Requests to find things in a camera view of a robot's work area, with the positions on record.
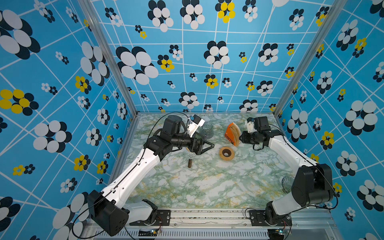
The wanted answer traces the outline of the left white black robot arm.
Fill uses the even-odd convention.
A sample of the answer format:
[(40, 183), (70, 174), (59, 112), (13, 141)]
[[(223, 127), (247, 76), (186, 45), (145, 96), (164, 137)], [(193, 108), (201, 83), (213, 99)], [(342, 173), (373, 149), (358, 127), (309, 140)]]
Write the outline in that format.
[(193, 115), (186, 123), (174, 114), (165, 115), (163, 127), (152, 131), (143, 149), (129, 167), (101, 192), (96, 190), (88, 195), (89, 213), (109, 236), (117, 235), (126, 224), (142, 221), (153, 224), (158, 207), (149, 200), (127, 205), (126, 201), (143, 180), (166, 155), (187, 148), (191, 153), (201, 155), (214, 147), (196, 135), (205, 120)]

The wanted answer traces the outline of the clear glass dripper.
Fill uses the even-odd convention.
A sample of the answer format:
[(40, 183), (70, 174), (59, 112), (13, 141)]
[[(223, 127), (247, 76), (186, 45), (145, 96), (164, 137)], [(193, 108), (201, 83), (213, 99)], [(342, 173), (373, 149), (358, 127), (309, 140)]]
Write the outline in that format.
[(285, 176), (282, 178), (282, 188), (284, 193), (288, 194), (291, 192), (294, 180), (295, 178), (293, 176)]

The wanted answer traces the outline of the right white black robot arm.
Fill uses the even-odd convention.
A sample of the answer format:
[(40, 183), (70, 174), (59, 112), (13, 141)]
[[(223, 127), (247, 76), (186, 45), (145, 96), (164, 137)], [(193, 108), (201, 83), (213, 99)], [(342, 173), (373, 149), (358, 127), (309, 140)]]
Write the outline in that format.
[(326, 164), (304, 156), (289, 143), (280, 130), (272, 130), (267, 117), (247, 118), (247, 130), (239, 139), (253, 147), (262, 144), (276, 152), (295, 174), (291, 192), (284, 197), (267, 203), (265, 221), (276, 225), (291, 213), (331, 201), (334, 196), (332, 170)]

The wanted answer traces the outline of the glass server with wooden handle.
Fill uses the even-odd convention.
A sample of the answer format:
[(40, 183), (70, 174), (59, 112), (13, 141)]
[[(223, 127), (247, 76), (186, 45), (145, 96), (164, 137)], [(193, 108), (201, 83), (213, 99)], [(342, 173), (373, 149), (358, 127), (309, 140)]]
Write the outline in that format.
[(189, 153), (189, 155), (188, 155), (188, 168), (192, 167), (194, 156), (195, 156), (194, 153)]

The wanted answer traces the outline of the green circuit board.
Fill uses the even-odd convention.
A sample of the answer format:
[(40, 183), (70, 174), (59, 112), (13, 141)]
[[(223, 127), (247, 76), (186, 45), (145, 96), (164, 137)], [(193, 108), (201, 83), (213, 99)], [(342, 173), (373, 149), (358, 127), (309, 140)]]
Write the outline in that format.
[(148, 231), (143, 231), (139, 230), (138, 236), (139, 237), (156, 237), (160, 233), (159, 230), (148, 230)]
[(270, 240), (286, 240), (289, 236), (289, 233), (280, 229), (268, 229), (268, 235)]

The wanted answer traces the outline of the left aluminium corner post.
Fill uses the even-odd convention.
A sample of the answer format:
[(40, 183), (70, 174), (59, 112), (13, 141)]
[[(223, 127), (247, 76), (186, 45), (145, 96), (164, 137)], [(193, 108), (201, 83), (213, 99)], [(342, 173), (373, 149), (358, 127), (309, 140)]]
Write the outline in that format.
[(93, 30), (93, 34), (99, 44), (99, 47), (102, 50), (102, 53), (104, 54), (106, 61), (109, 65), (109, 68), (111, 70), (111, 73), (115, 77), (115, 80), (117, 82), (117, 85), (124, 97), (124, 99), (127, 102), (127, 105), (133, 115), (133, 119), (135, 119), (138, 115), (138, 111), (134, 105), (134, 102), (132, 98), (130, 97), (130, 93), (128, 91), (128, 87), (123, 79), (123, 76), (118, 68), (118, 65), (114, 59), (113, 53), (111, 48), (108, 45), (107, 39), (102, 31), (102, 27), (97, 19), (96, 12), (93, 10), (92, 3), (90, 1), (85, 0), (79, 0), (78, 1), (81, 9), (86, 17), (86, 19), (89, 21), (90, 26)]

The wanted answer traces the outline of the aluminium corner post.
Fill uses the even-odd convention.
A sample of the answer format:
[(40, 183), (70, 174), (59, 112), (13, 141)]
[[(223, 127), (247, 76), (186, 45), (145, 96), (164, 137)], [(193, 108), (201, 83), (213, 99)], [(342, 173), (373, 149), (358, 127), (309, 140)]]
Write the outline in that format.
[(128, 91), (128, 87), (123, 79), (123, 76), (118, 68), (118, 65), (114, 59), (113, 53), (111, 48), (108, 45), (107, 39), (102, 31), (102, 27), (97, 19), (96, 12), (93, 10), (92, 3), (90, 1), (85, 0), (79, 0), (78, 1), (81, 9), (86, 17), (86, 19), (89, 21), (90, 26), (93, 30), (93, 34), (99, 44), (99, 47), (102, 50), (102, 53), (104, 54), (106, 61), (109, 65), (109, 68), (111, 70), (111, 73), (115, 77), (115, 80), (117, 82), (117, 85), (124, 97), (124, 99), (127, 102), (127, 105), (133, 115), (133, 119), (135, 119), (138, 115), (138, 111), (134, 105), (134, 102), (132, 98), (130, 97), (130, 93)]
[(304, 54), (302, 60), (300, 61), (300, 64), (298, 65), (298, 68), (293, 76), (293, 78), (288, 83), (284, 93), (282, 94), (282, 97), (280, 98), (279, 102), (277, 103), (277, 107), (274, 111), (274, 117), (278, 118), (278, 115), (282, 111), (285, 104), (288, 102), (290, 94), (292, 93), (294, 87), (299, 83), (301, 77), (305, 73), (305, 70), (308, 68), (309, 64), (311, 63), (318, 47), (323, 43), (325, 37), (333, 27), (335, 21), (339, 17), (342, 9), (344, 8), (345, 4), (347, 3), (347, 0), (342, 1), (334, 1), (333, 5), (331, 6), (331, 9), (329, 11), (329, 14), (327, 18), (325, 19), (322, 26), (319, 28), (318, 32), (316, 33), (313, 41), (311, 42), (309, 48), (307, 49), (306, 53)]

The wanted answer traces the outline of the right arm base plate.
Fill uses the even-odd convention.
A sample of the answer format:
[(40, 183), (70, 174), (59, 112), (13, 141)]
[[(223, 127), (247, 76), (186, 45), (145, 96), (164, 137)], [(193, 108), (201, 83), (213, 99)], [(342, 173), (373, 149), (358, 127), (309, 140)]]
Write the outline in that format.
[(291, 216), (285, 216), (283, 219), (277, 221), (277, 223), (269, 224), (265, 218), (265, 211), (247, 210), (247, 218), (251, 221), (253, 227), (290, 227), (292, 225)]

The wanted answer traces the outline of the orange coffee filter pack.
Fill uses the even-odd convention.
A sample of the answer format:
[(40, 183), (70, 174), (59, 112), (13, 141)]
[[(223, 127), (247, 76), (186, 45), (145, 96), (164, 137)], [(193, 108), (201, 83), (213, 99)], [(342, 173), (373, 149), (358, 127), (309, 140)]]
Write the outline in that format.
[(241, 131), (238, 125), (235, 123), (231, 123), (228, 125), (225, 137), (226, 139), (235, 147), (238, 147), (240, 144), (240, 137)]

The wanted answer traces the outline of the right green circuit board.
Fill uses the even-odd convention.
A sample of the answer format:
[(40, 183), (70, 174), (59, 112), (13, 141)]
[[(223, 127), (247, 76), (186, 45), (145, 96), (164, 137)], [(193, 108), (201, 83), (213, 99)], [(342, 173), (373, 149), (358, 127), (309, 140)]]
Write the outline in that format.
[(268, 235), (270, 240), (286, 240), (289, 236), (289, 233), (280, 229), (268, 229)]

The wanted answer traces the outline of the left green circuit board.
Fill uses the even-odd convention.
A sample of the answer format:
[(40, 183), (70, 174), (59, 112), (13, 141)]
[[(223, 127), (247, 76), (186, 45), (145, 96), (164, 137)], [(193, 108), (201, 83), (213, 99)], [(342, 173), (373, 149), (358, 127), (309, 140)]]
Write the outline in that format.
[(159, 230), (148, 230), (148, 231), (143, 231), (139, 230), (138, 236), (139, 237), (156, 237), (160, 233)]

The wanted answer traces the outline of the aluminium front rail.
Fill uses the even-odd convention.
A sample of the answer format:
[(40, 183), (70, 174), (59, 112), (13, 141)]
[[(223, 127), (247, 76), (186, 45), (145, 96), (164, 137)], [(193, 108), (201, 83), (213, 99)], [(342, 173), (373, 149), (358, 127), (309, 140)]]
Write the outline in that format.
[[(268, 229), (288, 232), (286, 240), (343, 239), (331, 213), (304, 209), (291, 214), (290, 227), (253, 227), (246, 209), (170, 209), (169, 226), (126, 225), (111, 237), (90, 222), (82, 234), (87, 240), (269, 240)], [(159, 230), (156, 237), (139, 237), (139, 230)]]

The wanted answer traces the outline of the right aluminium corner post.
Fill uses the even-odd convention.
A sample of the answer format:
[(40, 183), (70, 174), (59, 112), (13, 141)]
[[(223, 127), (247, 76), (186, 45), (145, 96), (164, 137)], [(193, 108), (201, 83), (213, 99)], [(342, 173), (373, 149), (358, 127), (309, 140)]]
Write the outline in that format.
[(344, 8), (345, 4), (347, 3), (347, 0), (342, 1), (334, 1), (333, 5), (331, 6), (331, 9), (329, 11), (329, 14), (327, 18), (325, 19), (322, 26), (319, 28), (318, 32), (316, 33), (313, 41), (311, 42), (309, 48), (307, 49), (306, 53), (304, 54), (302, 60), (300, 61), (300, 64), (298, 65), (298, 68), (293, 76), (293, 78), (288, 83), (284, 93), (282, 94), (282, 97), (280, 98), (279, 102), (277, 103), (277, 107), (274, 111), (274, 117), (278, 118), (278, 115), (282, 111), (285, 104), (288, 102), (290, 94), (292, 93), (294, 87), (299, 83), (301, 77), (305, 73), (305, 70), (308, 68), (309, 64), (311, 63), (318, 47), (323, 43), (325, 37), (333, 27), (335, 21), (339, 17), (342, 9)]

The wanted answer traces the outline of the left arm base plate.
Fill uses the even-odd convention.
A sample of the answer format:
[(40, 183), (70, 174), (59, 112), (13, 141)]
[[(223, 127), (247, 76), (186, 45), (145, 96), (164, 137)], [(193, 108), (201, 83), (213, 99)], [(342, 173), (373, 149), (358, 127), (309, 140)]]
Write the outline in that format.
[(145, 221), (129, 223), (130, 226), (169, 226), (171, 220), (171, 210), (158, 210), (156, 216)]

